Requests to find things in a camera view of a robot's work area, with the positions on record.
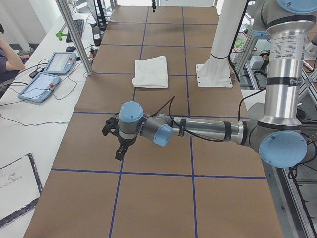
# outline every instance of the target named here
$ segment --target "paper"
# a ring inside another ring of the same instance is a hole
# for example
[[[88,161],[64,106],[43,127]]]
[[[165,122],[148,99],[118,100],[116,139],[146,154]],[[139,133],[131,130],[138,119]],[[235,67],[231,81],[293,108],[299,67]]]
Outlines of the paper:
[[[34,208],[41,192],[31,154],[0,168],[0,227]]]

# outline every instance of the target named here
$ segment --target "green object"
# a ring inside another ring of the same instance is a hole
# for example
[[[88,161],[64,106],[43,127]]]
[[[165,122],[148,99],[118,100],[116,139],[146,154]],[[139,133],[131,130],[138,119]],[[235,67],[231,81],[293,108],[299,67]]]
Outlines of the green object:
[[[62,31],[59,31],[58,33],[56,33],[56,36],[59,38],[60,41],[63,40],[62,36],[67,36],[67,34],[63,34]]]

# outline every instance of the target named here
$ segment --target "silver arm segment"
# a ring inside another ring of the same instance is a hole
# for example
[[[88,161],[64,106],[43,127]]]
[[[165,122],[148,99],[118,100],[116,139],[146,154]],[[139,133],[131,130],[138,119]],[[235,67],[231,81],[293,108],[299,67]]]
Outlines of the silver arm segment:
[[[173,134],[180,136],[193,136],[192,134],[180,129],[179,125],[185,124],[186,129],[191,133],[206,139],[232,141],[241,144],[243,141],[243,121],[230,123],[228,121],[204,120],[194,118],[174,117]]]

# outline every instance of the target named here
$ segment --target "folded cloth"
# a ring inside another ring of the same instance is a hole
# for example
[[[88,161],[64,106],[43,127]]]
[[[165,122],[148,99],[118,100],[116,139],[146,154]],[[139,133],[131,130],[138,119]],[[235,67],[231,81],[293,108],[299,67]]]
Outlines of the folded cloth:
[[[136,60],[132,84],[142,88],[168,88],[166,56]]]

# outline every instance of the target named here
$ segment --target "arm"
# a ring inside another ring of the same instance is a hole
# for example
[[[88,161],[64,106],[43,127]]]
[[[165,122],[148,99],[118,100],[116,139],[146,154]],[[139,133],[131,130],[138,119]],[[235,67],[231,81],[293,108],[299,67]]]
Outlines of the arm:
[[[8,59],[5,67],[7,71],[25,69],[25,66],[20,57],[18,56],[18,54],[11,48],[11,46],[3,39],[1,35],[0,48],[2,48],[2,50],[5,52],[6,57]]]

